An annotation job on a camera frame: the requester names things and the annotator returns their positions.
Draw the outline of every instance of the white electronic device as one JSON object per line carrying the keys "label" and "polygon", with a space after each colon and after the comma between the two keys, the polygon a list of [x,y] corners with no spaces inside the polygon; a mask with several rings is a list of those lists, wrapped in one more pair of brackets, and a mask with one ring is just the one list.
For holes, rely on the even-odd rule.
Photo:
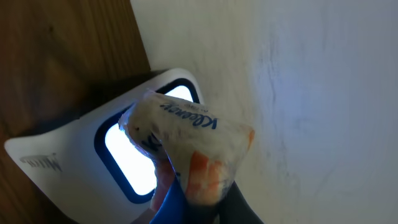
{"label": "white electronic device", "polygon": [[203,103],[193,75],[168,70],[58,129],[14,138],[12,160],[68,217],[78,223],[131,223],[154,193],[150,159],[129,142],[117,122],[148,90]]}

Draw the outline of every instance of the display screen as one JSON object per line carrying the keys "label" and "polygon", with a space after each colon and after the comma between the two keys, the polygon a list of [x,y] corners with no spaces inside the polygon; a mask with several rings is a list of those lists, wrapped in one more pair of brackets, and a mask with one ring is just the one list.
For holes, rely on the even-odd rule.
{"label": "display screen", "polygon": [[[190,90],[183,85],[168,91],[166,95],[193,101]],[[136,194],[147,195],[156,188],[154,164],[130,143],[117,123],[107,130],[105,145]]]}

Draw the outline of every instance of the wood grain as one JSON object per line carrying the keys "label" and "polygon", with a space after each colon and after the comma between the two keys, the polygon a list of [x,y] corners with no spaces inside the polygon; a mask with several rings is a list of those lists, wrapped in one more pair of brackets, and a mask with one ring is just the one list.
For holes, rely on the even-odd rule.
{"label": "wood grain", "polygon": [[0,0],[0,223],[70,223],[6,154],[11,137],[46,131],[149,72],[128,0]]}

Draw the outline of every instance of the crumpled plastic wrapper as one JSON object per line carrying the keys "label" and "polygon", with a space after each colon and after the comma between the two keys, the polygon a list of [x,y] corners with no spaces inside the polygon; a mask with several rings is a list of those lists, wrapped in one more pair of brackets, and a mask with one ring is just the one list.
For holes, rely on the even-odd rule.
{"label": "crumpled plastic wrapper", "polygon": [[215,205],[223,199],[254,139],[246,124],[153,92],[122,115],[119,127],[143,155],[155,163],[171,162],[192,205]]}

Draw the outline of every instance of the white wall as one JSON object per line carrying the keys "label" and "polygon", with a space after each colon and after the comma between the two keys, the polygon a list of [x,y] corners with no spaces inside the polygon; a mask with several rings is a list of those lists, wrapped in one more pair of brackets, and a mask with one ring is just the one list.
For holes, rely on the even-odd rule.
{"label": "white wall", "polygon": [[132,0],[152,69],[256,128],[267,223],[398,223],[398,1]]}

